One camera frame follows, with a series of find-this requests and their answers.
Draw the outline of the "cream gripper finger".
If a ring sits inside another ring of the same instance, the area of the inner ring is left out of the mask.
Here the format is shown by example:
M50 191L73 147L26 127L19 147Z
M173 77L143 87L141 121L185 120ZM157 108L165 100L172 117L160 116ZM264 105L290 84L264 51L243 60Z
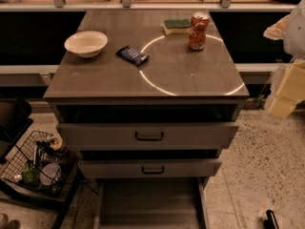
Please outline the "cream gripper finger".
M305 100L305 61L290 64L274 74L272 94L268 98L267 113L275 118L286 118Z

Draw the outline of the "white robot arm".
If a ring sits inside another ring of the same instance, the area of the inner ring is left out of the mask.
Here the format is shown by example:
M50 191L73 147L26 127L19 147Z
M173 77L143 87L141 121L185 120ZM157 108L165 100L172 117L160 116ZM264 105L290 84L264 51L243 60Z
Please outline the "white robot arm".
M264 106L269 116L284 119L305 100L305 0L265 30L264 36L281 38L284 52L294 61L288 67L280 65L273 73L271 93Z

